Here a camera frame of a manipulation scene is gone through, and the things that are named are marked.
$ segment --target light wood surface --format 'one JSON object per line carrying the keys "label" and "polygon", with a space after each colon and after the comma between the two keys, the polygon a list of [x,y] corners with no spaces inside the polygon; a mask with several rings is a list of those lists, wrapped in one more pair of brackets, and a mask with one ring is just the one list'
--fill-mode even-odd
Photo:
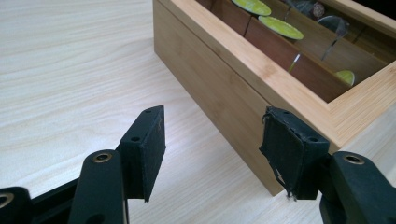
{"label": "light wood surface", "polygon": [[[272,197],[154,53],[151,1],[0,2],[0,188],[38,196],[165,106],[167,149],[132,223],[320,223],[318,201]],[[396,105],[345,149],[396,185]]]}

